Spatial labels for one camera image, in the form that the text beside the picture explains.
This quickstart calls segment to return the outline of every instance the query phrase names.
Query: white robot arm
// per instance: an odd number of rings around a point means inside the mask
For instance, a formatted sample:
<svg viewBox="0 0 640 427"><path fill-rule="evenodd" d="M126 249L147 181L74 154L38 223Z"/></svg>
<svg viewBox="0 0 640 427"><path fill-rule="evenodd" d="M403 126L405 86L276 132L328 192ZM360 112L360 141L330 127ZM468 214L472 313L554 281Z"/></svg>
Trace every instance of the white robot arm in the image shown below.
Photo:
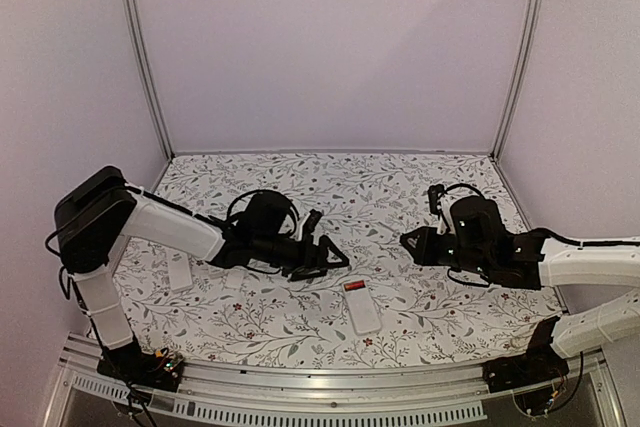
<svg viewBox="0 0 640 427"><path fill-rule="evenodd" d="M551 348L569 358L608 342L640 332L640 247L636 237L621 239L629 245L570 246L545 241L539 265L543 286L597 284L636 287L611 302L586 312L562 316L553 329Z"/></svg>
<svg viewBox="0 0 640 427"><path fill-rule="evenodd" d="M233 213L237 201L249 196L246 209ZM119 235L181 250L221 268L246 267L250 260L260 260L280 268L290 281L323 276L329 269L349 265L349 259L327 236L314 244L320 212L312 210L299 222L291 201L271 190L238 197L229 206L227 218L221 220L145 192L126 183L117 168L105 167L62 199L54 216L56 231L45 244L62 260L60 280L65 295L69 297L72 286L95 330L104 357L98 371L163 390L177 389L182 367L175 355L142 352L129 326L106 267ZM282 233L287 217L293 230ZM49 246L55 237L59 252ZM330 262L329 253L338 260Z"/></svg>
<svg viewBox="0 0 640 427"><path fill-rule="evenodd" d="M449 193L456 188L472 190L475 195L453 202ZM435 185L428 192L430 211L439 216L440 225L420 227L400 240L419 265L479 274L487 282L484 286L494 283L536 290L567 284L636 287L586 312L540 322L525 354L485 363L491 391L566 375L565 359L640 333L640 238L574 240L544 228L512 234L504 227L497 204L475 187Z"/></svg>

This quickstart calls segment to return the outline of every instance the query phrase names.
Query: purple-white backdrop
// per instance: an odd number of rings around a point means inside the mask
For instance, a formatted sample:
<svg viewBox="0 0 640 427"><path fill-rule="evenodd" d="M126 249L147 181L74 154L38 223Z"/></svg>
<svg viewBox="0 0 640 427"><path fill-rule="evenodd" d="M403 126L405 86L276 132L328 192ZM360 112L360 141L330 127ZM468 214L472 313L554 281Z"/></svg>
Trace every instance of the purple-white backdrop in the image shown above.
<svg viewBox="0 0 640 427"><path fill-rule="evenodd" d="M544 0L504 168L529 218L567 236L640 234L640 0ZM620 294L564 288L582 310ZM629 425L640 338L606 346Z"/></svg>
<svg viewBox="0 0 640 427"><path fill-rule="evenodd" d="M488 151L526 0L139 0L179 152Z"/></svg>
<svg viewBox="0 0 640 427"><path fill-rule="evenodd" d="M0 0L0 425L33 427L85 324L43 247L53 207L104 166L151 184L163 159L121 0Z"/></svg>

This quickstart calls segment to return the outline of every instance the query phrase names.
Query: black mount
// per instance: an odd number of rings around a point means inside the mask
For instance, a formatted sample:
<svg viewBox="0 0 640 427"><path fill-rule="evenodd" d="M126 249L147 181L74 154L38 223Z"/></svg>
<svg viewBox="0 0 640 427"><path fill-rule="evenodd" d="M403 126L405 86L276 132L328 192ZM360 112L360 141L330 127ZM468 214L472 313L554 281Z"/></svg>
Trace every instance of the black mount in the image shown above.
<svg viewBox="0 0 640 427"><path fill-rule="evenodd" d="M178 359L163 359L144 353L135 337L132 342L118 349L103 349L98 363L98 373L101 375L170 392L178 391L183 370L181 356Z"/></svg>
<svg viewBox="0 0 640 427"><path fill-rule="evenodd" d="M437 191L429 192L430 199L437 198ZM544 259L546 235L512 234L502 223L498 205L476 195L456 201L450 213L455 234L439 235L433 227L419 227L400 236L400 244L416 264L480 274L503 287L540 290L538 263Z"/></svg>
<svg viewBox="0 0 640 427"><path fill-rule="evenodd" d="M524 354L500 357L482 365L482 377L490 392L526 387L569 373L567 361L551 348L552 332L558 320L556 316L540 322Z"/></svg>
<svg viewBox="0 0 640 427"><path fill-rule="evenodd" d="M64 197L54 211L60 258L70 274L109 262L109 251L136 206L122 172L104 167Z"/></svg>
<svg viewBox="0 0 640 427"><path fill-rule="evenodd" d="M302 239L291 238L280 230L291 213L290 201L274 191L256 193L244 212L230 221L214 220L223 231L225 243L211 264L222 268L247 266L252 259L281 267L290 281L322 277L329 269L347 267L349 259L329 237L323 235L313 243L313 231L322 213L311 210L302 226ZM330 261L330 254L338 260Z"/></svg>
<svg viewBox="0 0 640 427"><path fill-rule="evenodd" d="M549 408L553 404L554 388L550 385L541 389L523 392L513 396L516 407L522 413L530 417L545 416L549 413Z"/></svg>

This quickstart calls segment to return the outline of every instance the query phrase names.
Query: floral tablecloth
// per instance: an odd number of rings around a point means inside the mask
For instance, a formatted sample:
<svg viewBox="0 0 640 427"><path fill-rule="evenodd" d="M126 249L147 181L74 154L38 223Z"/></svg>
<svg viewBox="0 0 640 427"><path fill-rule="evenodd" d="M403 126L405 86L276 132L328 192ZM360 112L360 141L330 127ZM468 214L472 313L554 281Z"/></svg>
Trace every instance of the floral tablecloth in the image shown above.
<svg viewBox="0 0 640 427"><path fill-rule="evenodd" d="M224 217L238 195L276 189L301 214L324 212L329 234L351 268L289 283L191 259L193 289L169 289L165 249L134 239L115 274L123 306L144 347L171 346L189 359L300 368L397 367L514 353L560 307L552 290L464 287L443 267L419 267L399 236L424 224L427 188L468 182L494 198L512 231L522 222L486 157L413 154L229 154L177 157L157 193ZM383 328L357 336L341 285L367 282Z"/></svg>

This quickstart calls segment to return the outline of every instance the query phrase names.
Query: black cable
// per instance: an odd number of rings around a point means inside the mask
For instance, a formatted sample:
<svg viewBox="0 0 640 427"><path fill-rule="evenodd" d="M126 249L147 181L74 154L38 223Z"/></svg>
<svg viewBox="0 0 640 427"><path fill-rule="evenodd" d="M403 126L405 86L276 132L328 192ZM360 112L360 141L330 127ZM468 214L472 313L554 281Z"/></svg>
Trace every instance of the black cable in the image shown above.
<svg viewBox="0 0 640 427"><path fill-rule="evenodd" d="M60 257L60 252L58 252L57 250L55 250L53 247L51 247L51 245L49 245L51 243L51 241L63 230L69 228L69 226L71 224L73 224L74 222L76 222L78 220L78 218L80 218L80 216L84 213L84 211L86 209L88 209L89 207L91 207L93 204L97 203L99 200L102 200L102 197L104 196L104 194L107 194L109 192L112 192L114 190L118 190L118 189L122 189L123 186L118 185L118 186L114 186L111 187L109 189L106 189L99 197L95 197L93 198L89 203L87 203L87 205L85 205L82 210L80 210L76 215L74 215L73 217L71 217L71 219L69 219L67 222L64 223L64 225L62 227L57 228L56 230L54 230L53 232L51 232L47 238L44 240L44 248L47 249L49 252L51 252L53 255L55 255L56 257ZM125 189L127 190L132 190L127 186L124 186Z"/></svg>
<svg viewBox="0 0 640 427"><path fill-rule="evenodd" d="M152 425L152 427L158 427L158 424L156 424L156 421L153 419L151 412L149 412L149 409L147 409L147 406L145 404L145 399L142 397L140 391L133 386L132 381L126 380L125 376L122 375L122 372L120 372L120 369L118 369L118 367L111 361L111 359L107 355L107 348L102 343L102 339L100 338L100 334L98 333L98 327L96 327L96 323L90 316L87 315L87 318L89 319L89 323L91 324L93 333L95 334L96 340L98 341L98 345L100 346L100 350L102 351L102 356L105 358L107 362L109 362L109 365L111 366L113 371L118 375L118 377L120 377L120 380L122 380L124 384L127 386L127 388L129 389L128 402L129 402L129 414L131 414L130 418L133 419L135 423L138 424L139 426L145 427L143 423L141 423L138 419L136 419L135 417L136 414L133 414L132 399L136 399L140 407L142 407L142 411L144 412L145 416L147 417L147 419L149 419L149 423Z"/></svg>
<svg viewBox="0 0 640 427"><path fill-rule="evenodd" d="M65 270L66 269L65 269L64 266L62 266L60 268L60 271L58 272L58 280L60 282L60 288L62 289L62 292L63 292L65 298L67 300L69 300L71 298L70 285L71 285L72 280L71 280L71 278L67 278L67 285L69 285L69 288L65 288L64 282L62 280L62 273ZM147 419L149 419L149 423L151 424L151 426L152 427L158 427L158 424L156 424L156 421L153 419L153 416L151 415L151 412L149 412L149 409L147 409L147 406L145 405L145 399L142 397L140 392L133 386L133 382L131 382L130 380L126 380L125 379L125 376L122 375L122 373L120 372L118 367L112 362L112 360L107 355L107 348L102 343L102 339L100 338L100 334L98 333L98 327L96 326L96 323L91 318L91 316L87 314L84 302L81 302L80 298L78 298L78 305L80 306L80 310L82 311L82 313L85 314L87 316L87 318L89 319L89 323L91 324L91 328L93 329L93 333L96 336L96 341L98 342L98 345L100 346L100 351L102 352L102 356L106 359L107 362L109 362L109 365L111 366L113 371L116 373L116 375L118 375L118 377L120 377L120 380L122 380L124 382L124 384L127 386L127 388L129 389L129 413L132 414L130 416L131 419L133 419L136 422L136 424L138 424L139 426L146 427L138 419L136 419L135 415L133 415L133 413L132 413L133 405L132 405L132 400L131 399L135 398L138 401L138 404L140 404L140 406L142 407L142 411L145 413Z"/></svg>
<svg viewBox="0 0 640 427"><path fill-rule="evenodd" d="M279 267L272 272L269 272L267 270L256 269L255 267L249 267L248 265L242 265L241 267L244 267L245 269L250 270L251 272L257 272L258 274L266 274L266 275L276 275L282 272L282 267Z"/></svg>
<svg viewBox="0 0 640 427"><path fill-rule="evenodd" d="M476 194L476 195L478 195L478 196L480 196L480 197L482 197L484 199L484 195L482 194L482 192L480 192L480 189L478 189L477 187L475 187L475 186L473 186L471 184L466 184L464 182L460 182L460 183L457 183L457 184L450 185L449 187L447 187L444 190L444 193L446 194L447 192L451 192L452 190L455 190L455 189L468 189L471 192L473 192L474 194Z"/></svg>
<svg viewBox="0 0 640 427"><path fill-rule="evenodd" d="M573 398L578 393L578 389L580 388L580 383L582 382L583 374L584 374L584 352L580 352L580 373L578 374L578 381L576 382L576 386L573 388L573 392L571 392L571 395L567 398L567 400L564 401L562 405L559 405L555 409L552 406L552 408L549 410L549 414L557 412L560 409L564 409L569 404L569 402L573 400Z"/></svg>
<svg viewBox="0 0 640 427"><path fill-rule="evenodd" d="M491 284L488 282L486 284L478 284L477 282L468 282L466 280L456 279L451 275L451 270L451 268L447 270L447 277L449 278L449 280L455 282L456 284L464 285L465 287L482 287L483 289L488 289L491 286Z"/></svg>
<svg viewBox="0 0 640 427"><path fill-rule="evenodd" d="M237 218L237 217L233 216L233 208L242 199L246 199L247 197L249 197L251 195L262 194L262 193L266 193L266 192L278 194L279 196L284 198L287 201L287 203L289 204L289 211L287 212L287 216L293 222L293 230L291 232L287 232L286 234L282 234L282 235L286 236L286 237L290 236L291 234L293 234L298 229L298 220L300 219L300 213L298 212L298 209L296 209L296 206L293 204L293 202L291 202L291 200L289 198L287 198L287 196L285 196L281 192L278 192L277 190L256 189L256 190L251 190L249 192L245 192L244 194L236 197L235 199L233 199L233 201L229 204L229 207L227 208L227 219L226 219L226 221L227 222L233 222Z"/></svg>
<svg viewBox="0 0 640 427"><path fill-rule="evenodd" d="M64 294L64 298L69 300L71 299L71 277L67 275L67 285L64 284L63 274L67 270L67 268L63 265L60 267L58 271L58 283L60 284L60 290Z"/></svg>
<svg viewBox="0 0 640 427"><path fill-rule="evenodd" d="M529 233L541 233L548 237L552 237L563 244L572 245L574 247L616 247L619 245L640 247L640 242L629 240L587 240L581 242L579 240L564 237L563 235L560 235L551 229L547 229L546 227L538 227L531 230Z"/></svg>

